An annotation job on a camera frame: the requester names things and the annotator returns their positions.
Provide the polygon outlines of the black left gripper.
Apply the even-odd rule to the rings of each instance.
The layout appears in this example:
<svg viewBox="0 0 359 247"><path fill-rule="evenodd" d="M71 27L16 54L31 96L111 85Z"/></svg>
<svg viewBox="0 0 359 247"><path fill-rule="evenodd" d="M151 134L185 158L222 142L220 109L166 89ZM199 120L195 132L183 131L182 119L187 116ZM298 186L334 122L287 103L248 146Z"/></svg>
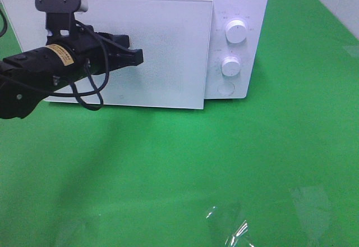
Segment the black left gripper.
<svg viewBox="0 0 359 247"><path fill-rule="evenodd" d="M58 46L66 49L74 63L79 65L90 63L89 70L92 75L143 63L142 49L112 49L112 44L129 49L130 38L128 35L95 32L91 25L84 24L76 24L66 35L59 32L47 37L48 48Z"/></svg>

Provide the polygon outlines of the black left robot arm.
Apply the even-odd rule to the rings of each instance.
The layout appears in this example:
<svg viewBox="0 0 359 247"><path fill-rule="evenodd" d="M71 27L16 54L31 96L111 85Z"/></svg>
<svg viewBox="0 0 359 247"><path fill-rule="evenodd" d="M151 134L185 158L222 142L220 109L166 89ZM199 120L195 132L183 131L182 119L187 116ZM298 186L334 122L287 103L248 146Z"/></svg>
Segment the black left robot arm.
<svg viewBox="0 0 359 247"><path fill-rule="evenodd" d="M1 60L2 119L25 118L47 97L75 98L97 111L109 73L144 61L142 49L129 48L127 35L95 32L80 22L76 33Z"/></svg>

